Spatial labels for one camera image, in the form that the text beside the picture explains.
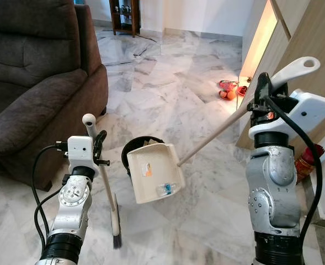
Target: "sofa armrest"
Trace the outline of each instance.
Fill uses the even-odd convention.
[[[0,156],[33,140],[87,78],[82,69],[51,76],[27,90],[0,113]]]
[[[76,4],[75,11],[79,25],[81,68],[90,76],[102,64],[95,29],[88,5]]]

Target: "long wooden handle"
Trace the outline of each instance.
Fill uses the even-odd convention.
[[[249,102],[253,100],[250,99],[248,102],[244,102],[241,104],[240,108],[237,109],[228,119],[221,124],[210,136],[205,138],[202,142],[200,142],[193,150],[191,150],[185,157],[182,158],[181,161],[177,163],[177,166],[181,166],[184,164],[188,159],[195,155],[200,149],[202,149],[205,145],[207,145],[211,140],[213,140],[217,135],[225,131],[230,125],[232,125],[235,121],[237,121],[240,117],[247,113],[247,105]]]

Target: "sticker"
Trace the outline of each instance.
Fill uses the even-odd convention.
[[[151,172],[151,166],[149,163],[146,163],[142,166],[141,168],[141,173],[144,177],[151,177],[152,172]]]

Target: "white handle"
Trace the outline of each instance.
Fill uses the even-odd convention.
[[[95,141],[97,136],[96,130],[96,118],[91,113],[87,113],[83,116],[83,124],[86,127],[87,133]]]
[[[274,74],[271,78],[271,83],[274,88],[279,88],[291,79],[318,70],[320,66],[321,63],[314,57],[305,56],[298,58]]]

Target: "black bucket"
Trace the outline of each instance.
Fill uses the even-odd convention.
[[[131,140],[128,144],[126,144],[124,146],[123,151],[122,151],[122,163],[123,163],[125,169],[127,170],[127,174],[129,175],[129,177],[130,177],[130,171],[129,171],[129,164],[128,164],[127,154],[130,151],[133,151],[135,149],[143,147],[144,142],[145,141],[149,142],[150,140],[154,140],[156,142],[164,143],[164,141],[162,141],[161,139],[153,137],[153,136],[140,136],[138,138],[134,138],[133,140]]]

